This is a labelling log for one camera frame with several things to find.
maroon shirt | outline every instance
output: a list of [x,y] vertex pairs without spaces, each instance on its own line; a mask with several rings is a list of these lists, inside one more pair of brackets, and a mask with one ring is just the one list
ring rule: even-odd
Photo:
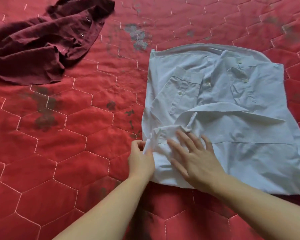
[[0,25],[0,80],[58,82],[96,41],[112,0],[59,0],[43,16]]

person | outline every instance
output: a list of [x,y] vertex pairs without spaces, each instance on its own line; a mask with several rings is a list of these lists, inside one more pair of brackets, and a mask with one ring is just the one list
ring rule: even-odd
[[[234,210],[265,240],[300,240],[300,206],[255,189],[225,173],[212,143],[202,135],[177,132],[179,143],[168,140],[182,161],[171,160],[195,189],[209,193]],[[129,176],[99,204],[57,235],[54,240],[120,240],[150,181],[155,162],[145,142],[135,140],[129,156]]]

person's right arm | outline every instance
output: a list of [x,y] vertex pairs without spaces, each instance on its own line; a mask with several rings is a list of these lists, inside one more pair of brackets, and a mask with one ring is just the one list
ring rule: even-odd
[[255,189],[223,170],[212,143],[205,136],[206,148],[193,133],[177,132],[179,143],[168,140],[182,159],[171,163],[194,188],[210,193],[234,210],[265,240],[300,240],[300,206]]

wrinkled fabric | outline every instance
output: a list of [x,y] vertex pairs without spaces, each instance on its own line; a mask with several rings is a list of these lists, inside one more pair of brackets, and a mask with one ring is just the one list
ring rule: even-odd
[[0,25],[0,80],[60,81],[64,68],[88,52],[114,7],[112,0],[59,0],[43,16]]
[[192,188],[170,164],[180,158],[167,139],[179,142],[179,129],[205,134],[225,172],[244,183],[300,195],[300,129],[287,108],[283,81],[282,64],[245,48],[189,44],[152,50],[142,117],[144,151],[154,151],[152,181]]

white shirt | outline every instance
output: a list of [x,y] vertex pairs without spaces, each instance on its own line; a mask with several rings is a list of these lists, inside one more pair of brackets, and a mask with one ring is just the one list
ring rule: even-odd
[[300,194],[300,129],[289,112],[284,68],[260,52],[189,44],[151,51],[142,137],[152,181],[192,188],[170,164],[177,129],[206,135],[225,172],[272,194]]

